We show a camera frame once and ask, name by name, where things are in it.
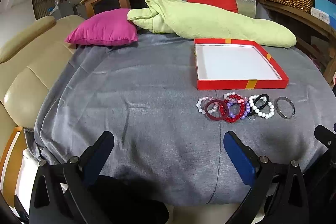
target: white beaded bracelet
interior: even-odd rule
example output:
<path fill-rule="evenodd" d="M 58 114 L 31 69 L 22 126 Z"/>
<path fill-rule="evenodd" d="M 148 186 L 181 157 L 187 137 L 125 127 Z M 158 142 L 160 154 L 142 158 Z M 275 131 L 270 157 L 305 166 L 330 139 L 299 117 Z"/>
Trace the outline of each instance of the white beaded bracelet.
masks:
<path fill-rule="evenodd" d="M 257 95 L 250 96 L 250 98 L 249 98 L 250 107 L 252 107 L 252 109 L 255 111 L 255 113 L 259 117 L 262 117 L 262 118 L 265 118 L 265 119 L 271 118 L 274 115 L 274 105 L 272 105 L 272 102 L 268 102 L 268 105 L 269 105 L 270 108 L 269 108 L 269 113 L 266 114 L 264 112 L 261 112 L 260 109 L 257 108 L 256 105 L 253 104 L 253 99 L 256 99 L 256 98 L 257 98 Z M 266 102 L 266 100 L 267 100 L 266 97 L 261 97 L 260 99 L 263 100 L 264 102 Z"/>
<path fill-rule="evenodd" d="M 201 103 L 202 103 L 202 101 L 206 101 L 206 100 L 214 100 L 215 98 L 213 98 L 213 97 L 200 97 L 199 99 L 198 99 L 198 101 L 197 101 L 197 104 L 196 104 L 196 106 L 197 106 L 197 108 L 198 108 L 198 112 L 199 113 L 202 113 L 202 114 L 205 114 L 205 110 L 203 110 L 202 109 L 202 107 L 201 107 Z M 211 110 L 209 110 L 209 113 L 211 114 L 211 113 L 214 113 L 214 112 L 216 112 L 217 111 L 217 109 L 218 109 L 218 106 L 219 106 L 219 103 L 215 103 L 215 105 L 213 106 L 213 108 L 211 109 Z"/>

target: cream leather sofa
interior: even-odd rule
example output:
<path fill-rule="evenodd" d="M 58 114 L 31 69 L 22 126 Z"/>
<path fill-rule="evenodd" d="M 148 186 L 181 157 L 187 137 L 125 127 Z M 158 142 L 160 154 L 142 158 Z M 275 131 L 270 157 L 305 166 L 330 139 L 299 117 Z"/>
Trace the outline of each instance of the cream leather sofa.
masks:
<path fill-rule="evenodd" d="M 83 21 L 46 16 L 0 48 L 0 156 L 16 125 L 34 127 L 44 98 L 75 51 L 64 39 Z"/>

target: beaded bracelet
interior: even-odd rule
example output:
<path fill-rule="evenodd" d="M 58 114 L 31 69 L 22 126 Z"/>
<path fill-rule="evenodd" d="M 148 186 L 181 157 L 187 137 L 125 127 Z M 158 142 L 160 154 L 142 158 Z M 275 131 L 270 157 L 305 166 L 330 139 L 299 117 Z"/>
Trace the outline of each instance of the beaded bracelet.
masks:
<path fill-rule="evenodd" d="M 247 97 L 242 97 L 239 94 L 236 94 L 234 92 L 229 92 L 224 94 L 224 102 L 226 103 L 228 109 L 229 109 L 229 114 L 226 118 L 227 122 L 236 122 L 239 119 L 245 119 L 247 114 L 250 112 L 250 106 L 249 103 L 247 102 L 248 98 Z M 232 112 L 230 112 L 230 107 L 234 104 L 240 104 L 240 111 L 238 114 L 234 115 Z M 219 106 L 219 111 L 221 115 L 223 115 L 223 111 L 221 106 Z"/>
<path fill-rule="evenodd" d="M 266 97 L 261 97 L 260 99 L 263 100 L 264 102 L 266 101 Z M 270 102 L 270 101 L 267 103 L 267 105 L 268 105 L 269 108 L 270 108 L 268 114 L 261 112 L 260 109 L 257 108 L 256 105 L 253 105 L 253 106 L 252 106 L 252 109 L 254 110 L 254 112 L 255 112 L 256 114 L 258 114 L 259 117 L 268 119 L 268 118 L 271 118 L 271 117 L 274 115 L 274 105 L 272 105 L 272 102 Z"/>
<path fill-rule="evenodd" d="M 213 98 L 213 97 L 208 97 L 208 96 L 207 96 L 207 97 L 200 97 L 200 98 L 198 99 L 198 101 L 197 101 L 197 104 L 196 104 L 199 113 L 202 113 L 202 114 L 205 114 L 205 113 L 206 113 L 205 110 L 203 110 L 202 107 L 201 107 L 201 103 L 202 103 L 202 101 L 205 101 L 205 100 L 214 100 L 214 98 Z M 215 103 L 213 109 L 211 109 L 211 110 L 209 111 L 209 113 L 214 113 L 214 112 L 216 112 L 217 109 L 218 109 L 218 105 L 219 105 L 219 103 Z"/>
<path fill-rule="evenodd" d="M 221 112 L 221 115 L 219 117 L 215 117 L 213 115 L 211 115 L 208 111 L 208 107 L 209 105 L 211 105 L 212 103 L 218 103 L 219 104 L 219 110 L 221 111 L 221 109 L 225 108 L 225 111 L 222 111 Z M 229 109 L 226 105 L 226 103 L 222 100 L 218 100 L 218 99 L 214 99 L 214 100 L 211 100 L 210 102 L 208 102 L 206 105 L 205 105 L 205 108 L 204 108 L 204 111 L 206 113 L 206 115 L 211 119 L 211 120 L 214 120 L 214 121 L 220 121 L 220 120 L 225 120 L 229 114 Z"/>
<path fill-rule="evenodd" d="M 257 96 L 257 95 L 250 96 L 249 97 L 249 105 L 250 105 L 250 107 L 252 107 L 252 111 L 250 113 L 248 113 L 247 116 L 252 116 L 252 115 L 255 114 L 255 110 L 253 110 L 253 107 L 256 104 L 256 102 L 259 101 L 259 100 L 263 100 L 265 102 L 262 106 L 257 107 L 259 110 L 262 110 L 265 106 L 267 106 L 267 104 L 269 102 L 269 96 L 267 94 L 261 94 L 259 96 Z"/>
<path fill-rule="evenodd" d="M 224 97 L 224 102 L 225 102 L 225 100 L 227 100 L 230 103 L 238 103 L 238 104 L 240 104 L 240 103 L 248 101 L 247 97 L 239 96 L 238 94 L 236 94 L 234 92 L 225 93 L 223 95 L 223 97 Z"/>

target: red bangle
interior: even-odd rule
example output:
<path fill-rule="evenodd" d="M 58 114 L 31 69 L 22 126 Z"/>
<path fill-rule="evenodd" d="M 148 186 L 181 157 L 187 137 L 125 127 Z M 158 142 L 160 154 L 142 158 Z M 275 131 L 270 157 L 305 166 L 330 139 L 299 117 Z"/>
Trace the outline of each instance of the red bangle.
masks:
<path fill-rule="evenodd" d="M 213 103 L 219 103 L 219 105 L 223 106 L 225 108 L 225 113 L 224 115 L 220 115 L 219 117 L 215 117 L 213 115 L 211 115 L 209 112 L 208 112 L 208 107 L 209 105 L 213 104 Z M 225 120 L 228 115 L 229 115 L 229 108 L 227 107 L 226 103 L 222 100 L 218 100 L 218 99 L 215 99 L 215 100 L 211 100 L 209 101 L 205 107 L 204 107 L 204 110 L 205 110 L 205 114 L 211 119 L 211 120 L 214 120 L 214 121 L 221 121 L 221 120 Z"/>

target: black bangle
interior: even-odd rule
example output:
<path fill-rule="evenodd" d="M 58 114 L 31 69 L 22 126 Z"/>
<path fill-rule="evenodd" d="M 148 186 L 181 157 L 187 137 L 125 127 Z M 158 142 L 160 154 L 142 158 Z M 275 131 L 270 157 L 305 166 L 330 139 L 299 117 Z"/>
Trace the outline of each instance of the black bangle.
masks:
<path fill-rule="evenodd" d="M 268 105 L 268 102 L 269 102 L 269 96 L 267 94 L 261 94 L 255 100 L 253 100 L 253 104 L 255 104 L 257 101 L 259 101 L 261 97 L 266 97 L 267 100 L 266 100 L 266 102 L 262 106 L 258 107 L 259 110 L 262 110 L 265 106 Z M 254 114 L 255 114 L 255 111 L 252 110 L 249 114 L 247 114 L 247 116 L 252 116 Z"/>

